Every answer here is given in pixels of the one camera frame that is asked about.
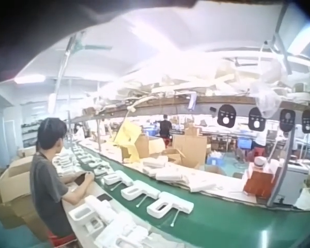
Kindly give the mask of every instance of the white plastic bag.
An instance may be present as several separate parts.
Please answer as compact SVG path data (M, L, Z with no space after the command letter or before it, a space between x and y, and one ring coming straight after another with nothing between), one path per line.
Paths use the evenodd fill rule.
M274 92L266 83L256 81L251 84L250 93L255 97L256 106L262 114L262 117L271 118L279 109L281 104L281 97Z

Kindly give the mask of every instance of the white ceiling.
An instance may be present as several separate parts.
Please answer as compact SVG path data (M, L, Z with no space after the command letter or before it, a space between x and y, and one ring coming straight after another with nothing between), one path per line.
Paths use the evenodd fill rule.
M199 1L193 9L159 8L136 10L109 23L86 30L84 45L108 45L110 51L79 51L68 62L65 76L84 78L90 74L104 78L120 78L144 61L158 55L159 50L143 42L131 32L132 23L143 22L168 38L180 50L222 50L260 48L275 32L281 5L240 5ZM301 28L308 22L294 6L283 19L280 35L289 47ZM37 56L19 76L43 74L57 77L68 38ZM96 91L96 83L73 80L72 98L85 97L84 91ZM54 92L54 82L17 85L0 84L1 90L16 104L47 101ZM68 87L62 82L59 99L66 99Z

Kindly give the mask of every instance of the gray t-shirt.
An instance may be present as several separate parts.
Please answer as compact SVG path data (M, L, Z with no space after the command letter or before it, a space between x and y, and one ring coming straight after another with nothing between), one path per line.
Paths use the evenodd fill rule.
M35 208L48 229L58 237L73 234L61 200L68 187L60 181L52 162L39 153L32 160L30 189Z

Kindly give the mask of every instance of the conveyor belt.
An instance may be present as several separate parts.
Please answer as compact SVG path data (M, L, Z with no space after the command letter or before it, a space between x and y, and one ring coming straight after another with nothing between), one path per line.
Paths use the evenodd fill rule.
M286 248L292 247L310 234L310 212L273 211L190 193L150 179L91 149L81 147L89 154L108 161L114 170L125 172L133 180L141 180L160 191L166 191L193 202L192 213L189 215L180 213L175 227L170 227L175 210L158 220L148 215L146 211L146 207L154 201L153 199L148 197L141 207L136 208L142 196L133 201L127 201L120 193L124 186L120 185L114 191L110 191L113 186L103 187L111 197L128 210L155 228L185 243L204 248L257 248L263 247L262 243L266 242L268 248ZM91 170L85 164L82 164L82 167L87 171Z

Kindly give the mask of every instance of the door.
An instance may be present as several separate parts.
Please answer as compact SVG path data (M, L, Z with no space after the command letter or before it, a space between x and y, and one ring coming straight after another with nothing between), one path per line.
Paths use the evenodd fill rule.
M17 156L16 133L14 120L5 121L6 143L10 161Z

